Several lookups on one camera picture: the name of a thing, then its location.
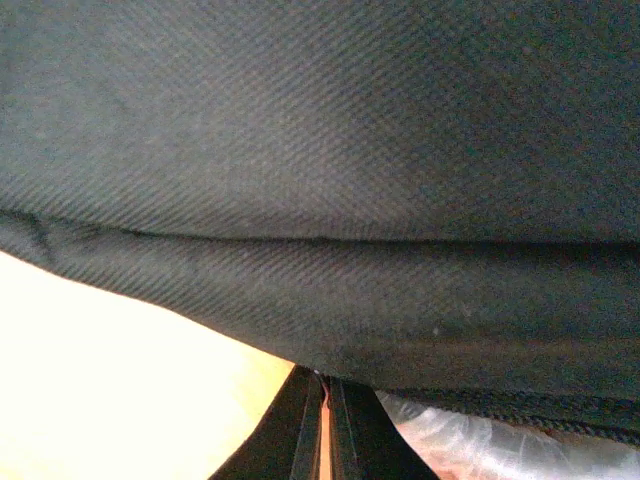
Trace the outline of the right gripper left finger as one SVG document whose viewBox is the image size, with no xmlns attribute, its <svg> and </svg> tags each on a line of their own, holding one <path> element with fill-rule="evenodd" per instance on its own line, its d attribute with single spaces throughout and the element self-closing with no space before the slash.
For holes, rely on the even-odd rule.
<svg viewBox="0 0 640 480">
<path fill-rule="evenodd" d="M 318 479 L 322 404 L 319 376 L 294 367 L 255 430 L 210 479 Z"/>
</svg>

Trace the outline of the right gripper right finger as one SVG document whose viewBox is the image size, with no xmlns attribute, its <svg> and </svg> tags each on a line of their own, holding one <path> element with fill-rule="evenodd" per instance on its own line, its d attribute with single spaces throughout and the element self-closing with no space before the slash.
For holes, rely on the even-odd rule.
<svg viewBox="0 0 640 480">
<path fill-rule="evenodd" d="M 333 479 L 438 479 L 399 434 L 371 388 L 331 377 L 328 404 Z"/>
</svg>

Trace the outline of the black student backpack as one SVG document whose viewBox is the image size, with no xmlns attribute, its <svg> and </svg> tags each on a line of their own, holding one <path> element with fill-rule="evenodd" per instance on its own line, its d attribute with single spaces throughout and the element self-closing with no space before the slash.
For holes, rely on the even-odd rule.
<svg viewBox="0 0 640 480">
<path fill-rule="evenodd" d="M 5 1 L 1 248 L 323 373 L 639 441 L 635 1 Z"/>
</svg>

